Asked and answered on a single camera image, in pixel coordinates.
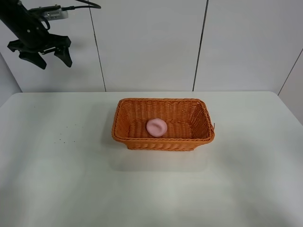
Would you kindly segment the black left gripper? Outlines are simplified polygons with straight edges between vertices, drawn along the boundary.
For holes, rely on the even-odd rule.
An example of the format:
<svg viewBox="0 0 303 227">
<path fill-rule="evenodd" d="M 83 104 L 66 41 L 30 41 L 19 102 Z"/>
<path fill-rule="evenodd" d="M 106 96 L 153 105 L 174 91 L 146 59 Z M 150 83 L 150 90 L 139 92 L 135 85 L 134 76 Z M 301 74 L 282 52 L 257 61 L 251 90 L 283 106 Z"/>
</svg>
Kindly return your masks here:
<svg viewBox="0 0 303 227">
<path fill-rule="evenodd" d="M 12 52 L 20 51 L 20 59 L 45 70 L 46 62 L 37 52 L 55 48 L 54 55 L 70 68 L 72 60 L 69 53 L 71 45 L 69 37 L 49 33 L 40 18 L 40 15 L 27 10 L 19 0 L 0 2 L 0 19 L 18 38 L 8 44 Z"/>
</svg>

